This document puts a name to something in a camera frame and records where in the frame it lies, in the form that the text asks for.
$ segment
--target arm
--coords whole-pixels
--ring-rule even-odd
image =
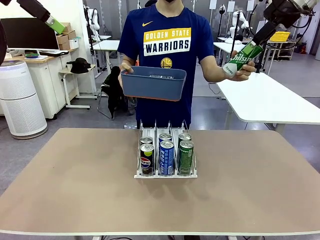
[[[256,71],[255,63],[250,61],[248,64],[242,67],[242,70],[237,71],[233,78],[228,78],[228,76],[223,71],[222,67],[218,66],[216,63],[216,58],[214,56],[207,56],[200,61],[204,79],[208,83],[219,83],[225,79],[232,81],[245,81],[249,79],[251,73]]]
[[[199,29],[200,33],[197,43],[197,57],[199,59],[199,63],[201,64],[205,80],[209,83],[218,83],[225,79],[230,79],[232,81],[248,80],[250,74],[256,70],[255,63],[252,61],[249,62],[247,65],[242,67],[242,70],[237,71],[233,78],[228,78],[222,67],[217,65],[216,58],[213,56],[214,40],[209,22],[202,18]]]
[[[129,13],[125,20],[125,24],[123,27],[118,52],[123,53],[123,61],[120,66],[120,70],[127,69],[128,72],[132,73],[133,69],[131,66],[136,65],[136,60],[139,54],[139,45],[136,40],[136,35],[134,32],[134,27],[132,24],[132,15]],[[119,82],[121,87],[122,85],[122,79],[121,74],[119,74]]]

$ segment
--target white wall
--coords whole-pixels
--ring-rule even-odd
[[[315,15],[312,17],[310,26],[308,28],[308,30],[305,32],[305,35],[302,38],[302,41],[305,43],[306,42],[306,52],[309,53],[311,50],[311,46],[312,43],[314,42],[315,36],[316,36],[316,31],[317,31],[317,26],[319,23],[319,19],[320,19],[320,3],[318,3],[314,8],[313,11],[316,12]],[[300,22],[300,27],[306,25],[306,23],[308,22],[309,17],[308,16],[304,16],[301,19]],[[298,30],[299,34],[303,34],[305,31],[305,28],[301,28]]]
[[[85,13],[82,0],[38,0],[59,22],[71,23],[79,40],[79,49],[72,52],[72,60],[84,58],[90,63],[90,45],[86,27]],[[28,18],[32,17],[13,0],[8,6],[0,5],[0,18]],[[82,93],[96,91],[93,73],[78,77],[79,90]]]

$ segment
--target white cabinet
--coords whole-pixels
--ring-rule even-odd
[[[59,71],[69,61],[71,61],[70,54],[56,57],[45,63],[27,63],[46,119],[54,119],[67,103]],[[70,99],[74,98],[76,95],[74,81],[69,81],[67,87]]]

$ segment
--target can lid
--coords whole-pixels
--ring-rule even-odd
[[[179,134],[179,138],[183,140],[191,140],[191,134],[183,132]]]
[[[152,152],[154,149],[155,147],[150,143],[142,144],[140,147],[140,150],[143,152]]]
[[[140,138],[140,142],[145,142],[145,143],[149,143],[149,142],[152,142],[153,141],[153,138],[151,136],[143,136]]]
[[[164,149],[172,149],[175,146],[173,141],[170,140],[164,140],[160,143],[160,147]]]
[[[161,133],[161,134],[159,135],[159,138],[160,138],[160,139],[171,139],[172,136],[171,136],[171,134],[169,134],[169,133]]]
[[[180,143],[180,147],[183,147],[185,149],[192,149],[194,146],[194,142],[190,140],[184,140]]]

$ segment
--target green can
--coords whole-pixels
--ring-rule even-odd
[[[250,62],[263,51],[260,45],[254,41],[249,42],[240,52],[238,52],[228,63],[223,66],[223,71],[233,78],[236,72],[239,71],[243,65]]]
[[[178,165],[178,173],[180,175],[190,175],[194,147],[194,143],[190,140],[180,142]]]
[[[178,146],[180,147],[180,143],[185,140],[191,141],[192,140],[191,134],[186,132],[180,133],[178,137]]]

